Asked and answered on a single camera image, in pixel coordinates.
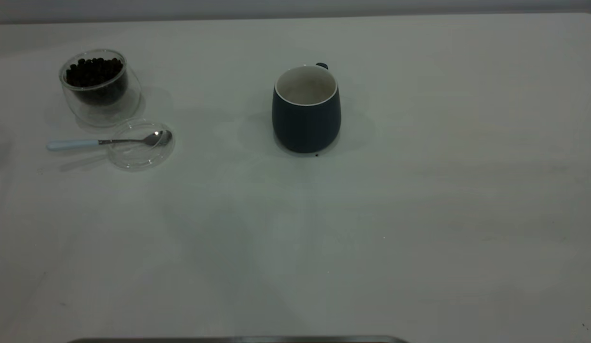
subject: glass jar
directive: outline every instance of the glass jar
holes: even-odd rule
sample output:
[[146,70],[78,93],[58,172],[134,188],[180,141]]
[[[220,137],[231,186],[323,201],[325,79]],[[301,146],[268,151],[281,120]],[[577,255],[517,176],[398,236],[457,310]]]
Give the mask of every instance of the glass jar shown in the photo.
[[[117,59],[122,69],[111,80],[89,87],[76,87],[67,82],[67,70],[80,59]],[[117,51],[97,49],[78,54],[61,68],[59,78],[71,111],[91,126],[108,127],[121,123],[134,115],[141,98],[141,85],[126,58]]]

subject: spoon handle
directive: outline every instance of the spoon handle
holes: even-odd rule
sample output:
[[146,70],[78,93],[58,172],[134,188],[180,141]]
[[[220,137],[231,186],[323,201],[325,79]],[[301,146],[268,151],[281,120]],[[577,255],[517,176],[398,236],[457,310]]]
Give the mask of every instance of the spoon handle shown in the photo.
[[96,139],[90,141],[49,141],[45,148],[50,151],[61,151],[77,148],[86,148],[87,146],[99,145],[100,141]]

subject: mug rim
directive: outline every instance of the mug rim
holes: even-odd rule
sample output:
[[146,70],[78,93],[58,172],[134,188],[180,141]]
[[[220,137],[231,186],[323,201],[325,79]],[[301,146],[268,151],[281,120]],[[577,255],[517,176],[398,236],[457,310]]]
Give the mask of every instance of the mug rim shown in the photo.
[[[320,101],[320,102],[315,102],[314,104],[298,104],[296,102],[292,102],[292,101],[289,101],[289,100],[283,98],[283,96],[281,95],[281,93],[278,92],[278,89],[276,89],[276,85],[278,85],[278,81],[281,80],[282,76],[285,75],[285,73],[288,72],[289,70],[294,70],[294,69],[299,69],[299,68],[320,68],[320,69],[323,69],[323,71],[326,72],[329,76],[331,76],[332,77],[332,80],[334,81],[334,85],[335,86],[334,86],[334,91],[333,91],[332,95],[328,96],[327,99],[325,99],[323,101]],[[330,99],[332,99],[336,95],[336,93],[337,93],[337,80],[333,76],[333,74],[330,73],[330,71],[328,69],[326,69],[324,67],[321,67],[320,65],[315,65],[315,64],[314,65],[308,65],[308,64],[305,64],[305,65],[300,65],[298,67],[289,68],[285,72],[283,72],[283,74],[281,74],[281,76],[279,76],[278,79],[276,79],[276,82],[274,82],[274,92],[276,92],[276,94],[282,100],[284,100],[285,102],[288,102],[289,104],[292,104],[294,106],[304,106],[304,107],[317,106],[317,105],[323,104],[324,102],[328,102]]]

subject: mug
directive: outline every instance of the mug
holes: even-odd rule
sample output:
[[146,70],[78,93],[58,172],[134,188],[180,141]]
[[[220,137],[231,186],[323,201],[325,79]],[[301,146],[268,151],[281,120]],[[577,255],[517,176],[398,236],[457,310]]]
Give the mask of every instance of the mug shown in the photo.
[[274,84],[272,127],[289,150],[316,152],[340,131],[340,93],[324,63],[287,70]]

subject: coffee bean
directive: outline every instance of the coffee bean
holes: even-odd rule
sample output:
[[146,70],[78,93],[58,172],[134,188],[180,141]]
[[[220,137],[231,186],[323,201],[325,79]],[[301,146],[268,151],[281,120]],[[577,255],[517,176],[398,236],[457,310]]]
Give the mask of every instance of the coffee bean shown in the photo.
[[77,84],[81,85],[80,87],[90,87],[115,78],[124,65],[117,58],[111,60],[95,58],[80,59],[78,65],[73,64],[70,67],[66,78],[67,83],[75,85],[75,81],[77,81]]

